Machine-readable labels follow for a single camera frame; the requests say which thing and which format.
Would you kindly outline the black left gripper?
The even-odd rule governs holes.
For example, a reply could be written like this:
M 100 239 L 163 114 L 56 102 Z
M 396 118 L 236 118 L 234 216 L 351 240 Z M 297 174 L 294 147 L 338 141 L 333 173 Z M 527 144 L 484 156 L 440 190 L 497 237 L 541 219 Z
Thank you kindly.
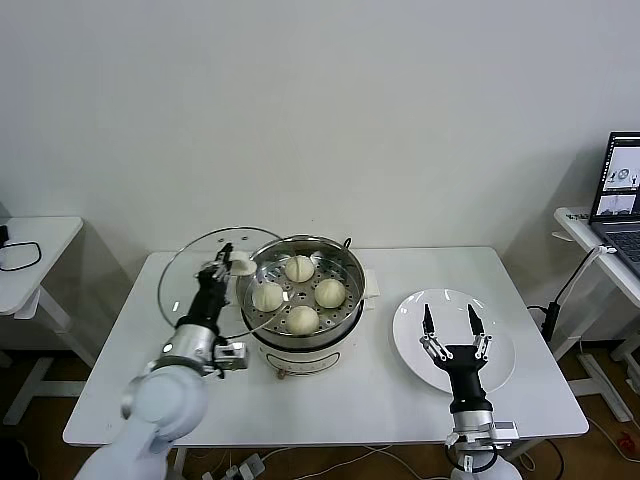
M 197 325 L 209 330 L 218 330 L 221 311 L 228 305 L 226 298 L 228 282 L 233 275 L 231 253 L 233 246 L 226 243 L 213 260 L 205 262 L 196 275 L 198 291 L 186 315 L 176 327 Z

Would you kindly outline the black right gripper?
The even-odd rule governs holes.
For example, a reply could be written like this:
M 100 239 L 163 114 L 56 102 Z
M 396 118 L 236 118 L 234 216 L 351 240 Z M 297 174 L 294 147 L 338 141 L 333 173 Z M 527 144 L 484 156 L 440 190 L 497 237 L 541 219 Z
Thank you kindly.
M 469 323 L 474 336 L 472 345 L 443 345 L 436 333 L 427 303 L 424 304 L 422 320 L 423 336 L 420 343 L 423 349 L 440 370 L 449 376 L 453 400 L 449 410 L 451 414 L 471 411 L 493 411 L 493 405 L 486 398 L 479 371 L 486 365 L 493 343 L 493 336 L 485 332 L 481 318 L 471 304 L 467 305 Z

